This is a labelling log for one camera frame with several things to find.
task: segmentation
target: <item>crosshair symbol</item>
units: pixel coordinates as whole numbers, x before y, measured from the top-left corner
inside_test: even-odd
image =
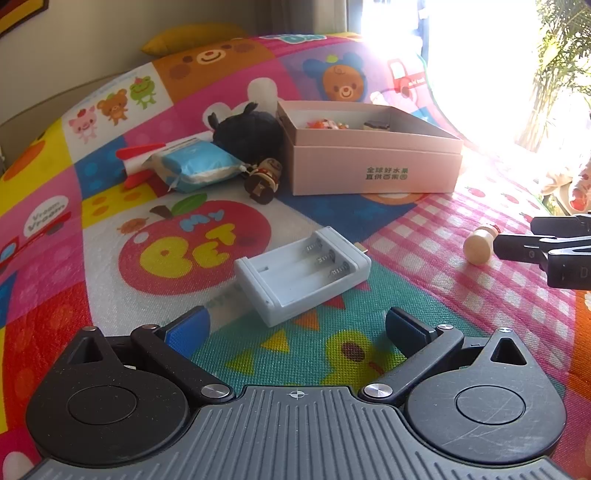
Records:
[[[301,399],[304,395],[307,395],[307,393],[302,392],[302,390],[294,390],[293,392],[289,392],[288,395],[291,398],[295,398],[296,400]]]

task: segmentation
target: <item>speech bubble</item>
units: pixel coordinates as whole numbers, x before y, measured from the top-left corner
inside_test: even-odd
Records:
[[[22,232],[27,238],[55,221],[68,206],[68,197],[58,195],[42,202],[29,215]]]

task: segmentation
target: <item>metal spring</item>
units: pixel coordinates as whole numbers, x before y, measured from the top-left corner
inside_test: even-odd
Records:
[[[331,250],[329,250],[329,252],[326,255],[323,255],[322,257],[318,257],[316,259],[316,263],[318,265],[322,265],[327,260],[330,260],[332,263],[334,263],[335,258],[336,258],[335,251],[331,249]]]
[[[319,238],[317,238],[317,239],[316,239],[316,242],[314,242],[313,244],[311,244],[311,245],[308,245],[308,246],[306,247],[306,253],[310,253],[310,252],[312,252],[313,250],[317,250],[317,249],[319,249],[319,248],[322,248],[322,241],[321,241]]]
[[[329,277],[335,277],[337,275],[341,275],[341,273],[349,273],[350,270],[350,266],[347,262],[343,262],[343,264],[340,267],[337,268],[333,268],[330,273],[329,273]]]

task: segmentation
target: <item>cardboard box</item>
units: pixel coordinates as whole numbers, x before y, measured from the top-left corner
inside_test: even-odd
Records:
[[[450,193],[456,187],[462,140],[397,108],[280,100],[277,118],[294,195]],[[324,118],[349,129],[307,128]],[[364,130],[368,121],[385,122],[389,131]]]

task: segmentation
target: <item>beige bottle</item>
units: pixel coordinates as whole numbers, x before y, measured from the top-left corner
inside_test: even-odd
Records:
[[[464,256],[472,265],[483,265],[492,256],[492,243],[501,230],[492,224],[481,225],[464,241]]]

